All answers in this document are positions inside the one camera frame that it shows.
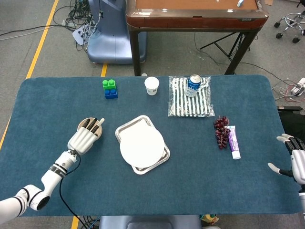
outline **white robotic arm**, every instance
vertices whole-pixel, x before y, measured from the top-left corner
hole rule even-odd
[[[290,154],[292,169],[280,169],[272,163],[268,163],[268,166],[272,169],[272,171],[278,174],[293,177],[295,182],[301,185],[299,197],[301,199],[303,216],[305,219],[305,144],[301,139],[294,138],[293,136],[287,134],[282,134],[282,136],[279,136],[276,139],[286,145],[286,148]]]
[[[14,197],[0,201],[0,224],[22,215],[27,207],[40,210],[46,206],[55,187],[77,161],[76,157],[84,155],[102,135],[103,122],[103,118],[100,121],[87,118],[79,124],[77,132],[68,142],[69,150],[64,151],[41,178],[43,191],[34,185],[27,185]]]

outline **soda can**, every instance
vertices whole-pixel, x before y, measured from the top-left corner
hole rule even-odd
[[[194,97],[199,90],[201,85],[201,77],[199,75],[191,75],[187,79],[187,84],[185,88],[185,95],[188,97]]]

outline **plastic bag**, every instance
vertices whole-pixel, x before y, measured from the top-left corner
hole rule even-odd
[[[188,97],[184,91],[188,77],[169,76],[168,116],[210,117],[215,116],[211,104],[211,77],[201,77],[202,83],[195,97]]]

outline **blue table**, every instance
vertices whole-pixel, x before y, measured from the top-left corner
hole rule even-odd
[[[41,176],[67,149],[78,123],[105,118],[103,134],[63,182],[63,196],[80,215],[295,213],[299,186],[267,166],[290,167],[276,140],[283,133],[268,80],[259,75],[213,76],[216,116],[236,125],[241,159],[219,150],[209,118],[167,117],[168,77],[149,96],[144,77],[116,77],[119,98],[106,100],[102,78],[37,78],[23,82],[0,151],[0,199]],[[115,129],[139,115],[150,117],[171,151],[170,159],[140,176],[123,160]],[[58,187],[41,211],[27,216],[71,215]]]

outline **blue machine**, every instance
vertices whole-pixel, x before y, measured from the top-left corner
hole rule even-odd
[[[90,37],[87,52],[92,62],[131,64],[132,51],[126,23],[125,0],[89,0],[94,21],[103,12],[95,33]],[[146,59],[147,33],[139,33],[140,61]]]
[[[202,227],[198,215],[102,216],[100,229],[202,229]]]

